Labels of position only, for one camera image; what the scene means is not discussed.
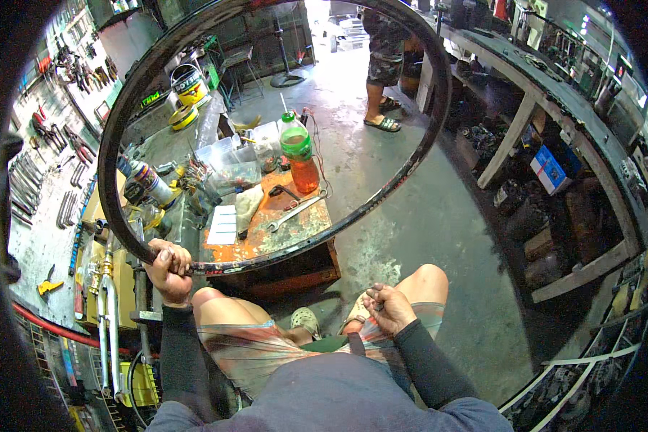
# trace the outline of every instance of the stool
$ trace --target stool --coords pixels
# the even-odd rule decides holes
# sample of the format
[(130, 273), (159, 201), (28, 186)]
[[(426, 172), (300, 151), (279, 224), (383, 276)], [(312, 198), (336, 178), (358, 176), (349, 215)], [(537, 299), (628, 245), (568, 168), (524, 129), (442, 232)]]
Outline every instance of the stool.
[(242, 92), (240, 91), (240, 86), (242, 86), (242, 79), (239, 78), (237, 73), (235, 73), (235, 70), (242, 64), (247, 65), (247, 69), (249, 69), (250, 74), (252, 74), (254, 82), (257, 83), (259, 93), (261, 93), (262, 98), (264, 98), (264, 83), (262, 82), (262, 78), (254, 70), (254, 66), (252, 66), (251, 60), (252, 46), (242, 50), (235, 50), (227, 53), (225, 59), (223, 60), (223, 63), (221, 63), (221, 79), (223, 79), (225, 73), (228, 73), (231, 78), (231, 88), (227, 91), (226, 96), (228, 99), (231, 99), (233, 89), (235, 89), (236, 91), (238, 91), (238, 99), (240, 100), (240, 105), (242, 105)]

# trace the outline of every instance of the combination wrench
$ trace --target combination wrench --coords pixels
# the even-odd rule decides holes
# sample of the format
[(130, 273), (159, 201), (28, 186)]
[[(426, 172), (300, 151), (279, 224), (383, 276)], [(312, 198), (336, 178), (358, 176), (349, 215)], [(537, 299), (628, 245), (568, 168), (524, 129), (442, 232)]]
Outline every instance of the combination wrench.
[(321, 199), (323, 199), (323, 198), (326, 198), (326, 196), (327, 196), (327, 191), (326, 191), (326, 189), (322, 189), (322, 190), (320, 190), (320, 191), (319, 191), (319, 195), (315, 196), (314, 198), (310, 198), (310, 199), (307, 200), (307, 201), (303, 201), (302, 203), (300, 203), (299, 206), (295, 207), (295, 209), (293, 209), (292, 211), (286, 213), (286, 214), (285, 214), (281, 219), (278, 219), (278, 220), (275, 220), (275, 221), (269, 223), (269, 226), (267, 226), (267, 228), (268, 228), (269, 231), (271, 231), (271, 232), (276, 232), (276, 231), (278, 230), (278, 228), (279, 228), (279, 227), (280, 227), (280, 226), (281, 226), (281, 225), (282, 225), (286, 220), (291, 219), (293, 216), (295, 216), (296, 214), (302, 212), (304, 209), (308, 208), (308, 207), (311, 206), (312, 204), (316, 203), (317, 201), (319, 201), (319, 200), (321, 200)]

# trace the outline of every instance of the shorts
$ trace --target shorts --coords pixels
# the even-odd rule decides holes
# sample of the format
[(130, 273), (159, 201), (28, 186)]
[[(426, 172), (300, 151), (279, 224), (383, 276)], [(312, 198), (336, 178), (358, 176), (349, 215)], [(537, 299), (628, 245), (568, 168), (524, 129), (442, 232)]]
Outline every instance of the shorts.
[[(444, 305), (414, 303), (413, 311), (434, 339), (440, 329)], [(327, 355), (326, 352), (302, 350), (277, 329), (274, 320), (262, 325), (210, 324), (197, 328), (199, 340), (233, 385), (252, 400), (259, 396), (271, 374), (294, 360)], [(368, 318), (359, 331), (365, 355), (389, 367), (396, 382), (407, 392), (410, 380), (394, 341), (384, 334), (374, 318)], [(350, 353), (350, 345), (334, 352)]]
[(378, 58), (376, 53), (370, 53), (367, 83), (380, 87), (395, 86), (401, 77), (401, 67), (403, 67), (403, 64), (403, 59), (397, 62), (389, 62)]
[(365, 9), (363, 27), (370, 35), (368, 84), (393, 87), (401, 77), (404, 64), (404, 40), (408, 32), (388, 17)]

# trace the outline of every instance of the right hand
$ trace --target right hand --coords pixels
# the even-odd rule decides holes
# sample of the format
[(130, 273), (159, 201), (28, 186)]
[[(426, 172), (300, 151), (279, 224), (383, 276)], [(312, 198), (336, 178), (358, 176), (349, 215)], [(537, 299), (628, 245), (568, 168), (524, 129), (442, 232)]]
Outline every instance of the right hand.
[(383, 283), (375, 283), (368, 289), (363, 304), (384, 333), (396, 336), (406, 325), (417, 319), (413, 307), (403, 292)]
[(148, 244), (158, 251), (153, 265), (144, 264), (149, 279), (163, 296), (163, 303), (171, 307), (185, 307), (189, 304), (192, 278), (184, 276), (192, 262), (192, 256), (181, 246), (160, 238)]

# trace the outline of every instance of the slipper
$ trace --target slipper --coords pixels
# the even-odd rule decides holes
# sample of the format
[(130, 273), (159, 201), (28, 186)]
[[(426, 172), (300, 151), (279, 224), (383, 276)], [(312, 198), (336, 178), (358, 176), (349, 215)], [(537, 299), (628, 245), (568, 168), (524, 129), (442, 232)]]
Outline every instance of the slipper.
[(363, 122), (368, 126), (376, 127), (385, 132), (398, 132), (401, 130), (401, 123), (398, 123), (396, 120), (389, 117), (384, 117), (384, 120), (382, 120), (378, 125), (369, 120), (363, 120)]
[(348, 317), (343, 320), (343, 323), (341, 324), (341, 327), (338, 329), (337, 334), (341, 334), (343, 332), (343, 329), (346, 327), (346, 325), (351, 321), (359, 321), (362, 324), (364, 324), (365, 321), (367, 321), (367, 318), (370, 317), (370, 311), (365, 309), (365, 304), (363, 303), (364, 296), (365, 296), (365, 292), (360, 294), (357, 300), (355, 300), (355, 303), (353, 304), (353, 308), (351, 309), (350, 314), (348, 314)]
[(379, 104), (379, 112), (382, 114), (398, 108), (401, 108), (401, 103), (390, 96), (387, 96), (386, 100)]
[(319, 320), (308, 307), (299, 307), (290, 316), (290, 328), (295, 327), (302, 327), (310, 332), (312, 340), (319, 341), (322, 338), (319, 333)]

